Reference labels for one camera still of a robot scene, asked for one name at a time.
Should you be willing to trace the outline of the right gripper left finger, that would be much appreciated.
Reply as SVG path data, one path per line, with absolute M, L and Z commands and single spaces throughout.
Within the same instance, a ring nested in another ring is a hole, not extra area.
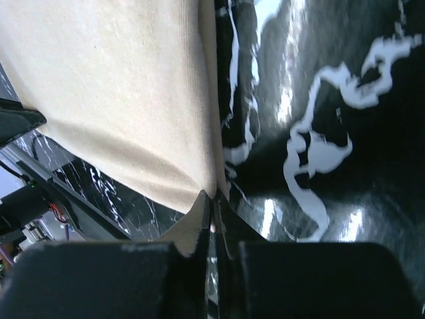
M 2 318 L 206 318 L 211 199 L 150 242 L 31 246 L 1 290 Z

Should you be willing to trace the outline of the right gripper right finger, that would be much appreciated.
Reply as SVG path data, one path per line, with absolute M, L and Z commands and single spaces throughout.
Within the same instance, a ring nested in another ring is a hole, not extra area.
M 420 318 L 392 253 L 375 243 L 269 242 L 212 201 L 220 318 Z

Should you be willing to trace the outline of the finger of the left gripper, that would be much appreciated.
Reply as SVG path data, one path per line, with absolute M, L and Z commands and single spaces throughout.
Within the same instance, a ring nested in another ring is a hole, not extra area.
M 36 110 L 23 108 L 20 102 L 1 99 L 0 145 L 11 142 L 46 123 L 46 118 Z

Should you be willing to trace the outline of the beige t-shirt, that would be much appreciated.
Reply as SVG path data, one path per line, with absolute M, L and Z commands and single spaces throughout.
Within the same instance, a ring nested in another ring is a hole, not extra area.
M 2 1 L 1 64 L 40 131 L 187 213 L 226 192 L 212 1 Z

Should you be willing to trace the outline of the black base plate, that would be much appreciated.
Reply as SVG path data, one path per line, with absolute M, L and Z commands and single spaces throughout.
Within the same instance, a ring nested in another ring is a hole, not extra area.
M 19 147 L 6 146 L 1 149 L 1 154 L 16 164 L 25 174 L 31 176 L 50 195 L 52 201 L 67 213 L 73 227 L 85 239 L 98 241 L 129 241 L 131 239 L 109 217 Z

